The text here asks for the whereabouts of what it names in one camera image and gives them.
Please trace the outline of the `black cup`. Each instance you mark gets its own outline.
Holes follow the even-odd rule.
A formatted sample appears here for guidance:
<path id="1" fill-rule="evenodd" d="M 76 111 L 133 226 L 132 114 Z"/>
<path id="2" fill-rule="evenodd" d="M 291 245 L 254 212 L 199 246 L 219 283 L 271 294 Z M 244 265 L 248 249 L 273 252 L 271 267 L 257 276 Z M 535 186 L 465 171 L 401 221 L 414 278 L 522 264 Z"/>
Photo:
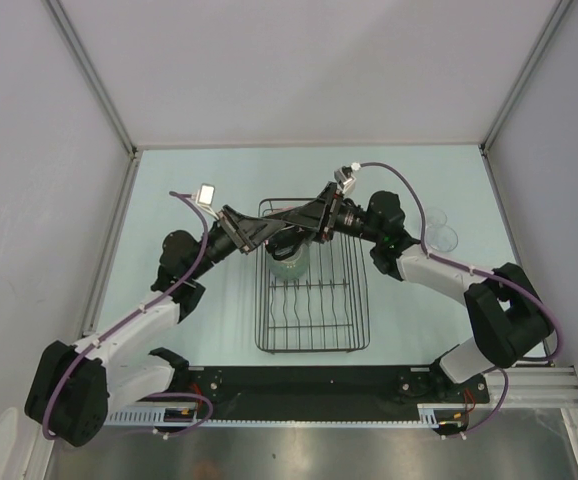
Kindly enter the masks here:
<path id="1" fill-rule="evenodd" d="M 284 261 L 297 253 L 303 241 L 304 233 L 299 228 L 285 228 L 266 241 L 265 250 L 274 260 Z"/>

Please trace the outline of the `small clear faceted glass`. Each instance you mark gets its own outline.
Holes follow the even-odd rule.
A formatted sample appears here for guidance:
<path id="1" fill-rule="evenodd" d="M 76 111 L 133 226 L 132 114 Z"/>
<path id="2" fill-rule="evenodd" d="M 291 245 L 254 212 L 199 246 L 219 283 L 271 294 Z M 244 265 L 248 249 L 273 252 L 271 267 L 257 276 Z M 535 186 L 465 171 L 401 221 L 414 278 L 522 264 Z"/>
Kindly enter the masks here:
<path id="1" fill-rule="evenodd" d="M 440 208 L 429 207 L 424 211 L 424 213 L 425 213 L 426 226 L 429 228 L 431 227 L 440 228 L 447 224 L 447 215 Z"/>

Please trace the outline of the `tall clear faceted glass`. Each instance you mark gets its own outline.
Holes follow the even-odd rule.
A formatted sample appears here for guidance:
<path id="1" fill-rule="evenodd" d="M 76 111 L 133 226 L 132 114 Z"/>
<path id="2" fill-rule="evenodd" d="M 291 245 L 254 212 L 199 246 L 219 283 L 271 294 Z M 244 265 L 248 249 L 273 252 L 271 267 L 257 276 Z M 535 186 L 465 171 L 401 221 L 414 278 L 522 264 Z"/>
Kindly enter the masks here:
<path id="1" fill-rule="evenodd" d="M 448 225 L 431 225 L 425 231 L 426 245 L 435 251 L 449 253 L 459 242 L 457 232 Z"/>

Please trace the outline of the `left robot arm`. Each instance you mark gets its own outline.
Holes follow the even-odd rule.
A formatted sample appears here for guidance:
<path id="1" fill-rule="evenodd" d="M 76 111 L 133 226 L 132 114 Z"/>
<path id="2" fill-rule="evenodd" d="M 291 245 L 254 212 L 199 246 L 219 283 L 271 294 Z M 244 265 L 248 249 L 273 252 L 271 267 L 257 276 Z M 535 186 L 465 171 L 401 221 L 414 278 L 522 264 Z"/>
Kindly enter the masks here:
<path id="1" fill-rule="evenodd" d="M 190 376 L 158 357 L 150 367 L 127 374 L 122 363 L 138 347 L 176 326 L 199 303 L 199 278 L 232 253 L 250 253 L 288 228 L 279 216 L 249 217 L 224 207 L 203 234 L 185 230 L 162 243 L 157 276 L 142 304 L 103 332 L 72 344 L 59 340 L 41 354 L 24 406 L 45 439 L 80 447 L 92 440 L 107 416 L 149 397 L 176 400 L 190 387 Z"/>

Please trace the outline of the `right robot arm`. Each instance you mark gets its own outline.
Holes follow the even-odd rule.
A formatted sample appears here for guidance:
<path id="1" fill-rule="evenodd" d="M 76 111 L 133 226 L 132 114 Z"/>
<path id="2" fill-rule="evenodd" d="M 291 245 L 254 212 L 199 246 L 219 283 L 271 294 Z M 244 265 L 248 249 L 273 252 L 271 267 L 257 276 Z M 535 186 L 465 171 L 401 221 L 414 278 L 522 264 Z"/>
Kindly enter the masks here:
<path id="1" fill-rule="evenodd" d="M 283 226 L 267 243 L 268 252 L 279 259 L 307 241 L 323 243 L 344 234 L 372 243 L 370 255 L 381 274 L 422 285 L 466 308 L 471 338 L 440 356 L 435 362 L 439 370 L 430 376 L 431 391 L 442 401 L 455 400 L 476 375 L 525 360 L 556 331 L 520 266 L 506 263 L 484 270 L 433 253 L 423 238 L 407 232 L 395 193 L 377 191 L 360 207 L 329 185 L 318 198 L 269 216 Z"/>

